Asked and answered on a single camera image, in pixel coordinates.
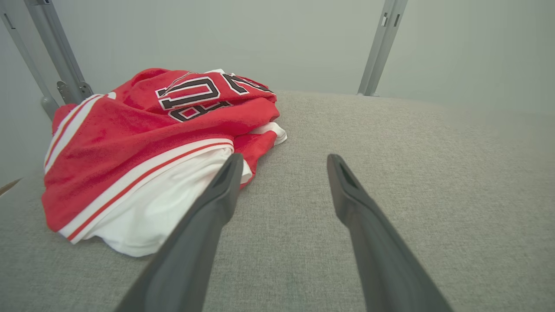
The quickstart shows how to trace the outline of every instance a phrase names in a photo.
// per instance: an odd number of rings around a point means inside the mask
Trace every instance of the printed number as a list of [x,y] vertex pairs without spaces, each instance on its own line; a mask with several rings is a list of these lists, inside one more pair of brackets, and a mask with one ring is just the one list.
[[205,105],[194,105],[189,107],[178,108],[169,113],[170,116],[173,118],[181,121],[186,122],[187,120],[194,119],[196,117],[200,117],[204,114],[207,114],[213,110],[217,110],[218,108],[232,106],[229,102],[219,102],[216,104],[212,104],[209,106]]
[[157,96],[160,97],[162,95],[171,95],[172,93],[175,93],[177,91],[182,91],[182,90],[192,89],[192,88],[197,88],[202,86],[206,86],[209,91],[188,94],[185,96],[175,97],[175,98],[167,97],[167,98],[160,99],[158,101],[160,102],[160,105],[162,105],[164,110],[168,110],[168,109],[174,109],[176,107],[204,102],[210,99],[217,99],[220,97],[220,90],[216,88],[216,85],[214,84],[212,79],[208,77],[202,77],[202,78],[185,81],[183,83],[173,86],[168,91],[166,91],[165,88],[161,90],[157,90]]
[[[195,79],[186,80],[185,82],[176,84],[176,82],[178,82],[180,79],[185,78],[188,75],[189,73],[187,73],[185,76],[181,78],[176,79],[170,86],[164,89],[156,90],[158,102],[160,103],[160,105],[164,110],[170,110],[168,112],[169,116],[171,116],[172,118],[180,122],[186,122],[188,120],[207,114],[213,110],[216,110],[222,107],[232,106],[227,101],[216,102],[215,104],[212,104],[212,105],[203,105],[203,104],[194,105],[197,103],[218,99],[220,98],[221,93],[220,93],[220,90],[218,90],[218,88],[216,87],[214,81],[209,77],[195,78]],[[258,90],[272,93],[272,91],[270,91],[266,87],[241,79],[237,76],[231,76],[228,74],[221,74],[221,75],[228,83],[229,88],[239,95],[244,95],[249,93],[249,91],[241,87],[241,85],[243,86],[249,85]],[[205,88],[203,88],[202,92],[197,92],[197,93],[187,94],[187,95],[179,95],[180,91],[198,88],[198,87],[205,87]]]
[[233,91],[235,91],[237,94],[239,94],[239,95],[247,94],[249,91],[248,91],[247,89],[243,88],[243,87],[240,87],[240,86],[238,85],[238,83],[240,83],[240,84],[248,84],[248,85],[250,85],[251,87],[256,88],[256,89],[258,89],[258,90],[262,90],[262,91],[264,91],[264,92],[270,92],[270,93],[272,92],[272,91],[270,91],[270,89],[268,89],[268,88],[265,88],[265,87],[263,87],[263,86],[261,86],[261,85],[257,85],[256,83],[253,83],[253,82],[250,82],[250,81],[246,81],[246,80],[241,79],[241,78],[239,78],[239,77],[237,77],[237,76],[230,76],[230,75],[228,75],[228,74],[221,74],[221,75],[224,76],[225,81],[228,82],[229,87],[230,87]]

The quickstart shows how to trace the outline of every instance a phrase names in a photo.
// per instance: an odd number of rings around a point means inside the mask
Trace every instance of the clothing pile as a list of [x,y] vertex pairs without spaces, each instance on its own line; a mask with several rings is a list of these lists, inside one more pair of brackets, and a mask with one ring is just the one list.
[[241,187],[287,135],[276,95],[221,69],[147,69],[112,92],[60,107],[44,161],[48,227],[73,244],[101,237],[155,253],[226,159],[243,154]]

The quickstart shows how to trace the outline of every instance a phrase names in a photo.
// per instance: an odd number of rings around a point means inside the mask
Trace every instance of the gray upholstered table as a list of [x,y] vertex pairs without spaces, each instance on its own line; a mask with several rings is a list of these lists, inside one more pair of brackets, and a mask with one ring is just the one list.
[[[278,93],[289,139],[224,228],[206,311],[363,311],[325,169],[339,153],[457,311],[555,310],[555,118]],[[148,261],[46,227],[42,175],[0,197],[0,310],[110,311]]]

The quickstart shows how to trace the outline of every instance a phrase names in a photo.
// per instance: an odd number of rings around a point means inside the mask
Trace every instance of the metal frame post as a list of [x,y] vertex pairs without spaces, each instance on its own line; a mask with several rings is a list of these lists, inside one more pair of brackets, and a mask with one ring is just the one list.
[[64,102],[81,103],[93,92],[83,78],[52,0],[25,0],[25,4],[62,79],[57,86]]
[[385,1],[374,42],[366,62],[366,68],[362,74],[358,95],[379,96],[376,94],[376,89],[384,72],[385,63],[393,46],[406,6],[407,0]]
[[37,85],[44,96],[41,100],[42,108],[44,109],[44,111],[46,112],[46,115],[48,115],[50,120],[54,120],[54,112],[56,111],[56,109],[58,109],[59,104],[52,97],[52,94],[48,90],[48,87],[46,86],[46,82],[44,81],[44,79],[41,76],[41,73],[37,69],[37,65],[33,61],[33,58],[29,55],[29,51],[27,50],[27,47],[23,43],[23,40],[21,39],[21,36],[19,35],[17,28],[10,20],[8,12],[6,11],[6,8],[4,8],[4,5],[2,4],[2,2],[0,2],[0,16],[4,24],[6,25],[6,28],[8,29],[8,32],[13,39],[13,42],[16,44],[16,47],[19,50],[19,53],[23,57],[25,64],[29,68],[31,75],[33,75],[33,78],[37,82]]

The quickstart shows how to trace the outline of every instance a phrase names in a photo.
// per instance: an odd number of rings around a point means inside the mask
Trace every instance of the gray wall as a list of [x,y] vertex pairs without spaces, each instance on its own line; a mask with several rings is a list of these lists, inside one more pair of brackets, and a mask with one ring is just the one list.
[[355,94],[384,0],[55,0],[87,82],[222,68],[272,89]]
[[22,178],[44,161],[50,143],[50,119],[42,93],[0,23],[0,187]]
[[377,92],[554,114],[553,14],[553,0],[409,0]]
[[0,11],[6,12],[12,21],[13,26],[27,47],[29,56],[33,59],[37,71],[48,88],[50,95],[58,104],[63,104],[62,96],[58,93],[56,83],[60,81],[60,76],[56,71],[50,55],[41,40],[33,19],[29,14],[25,1],[20,0],[0,0]]

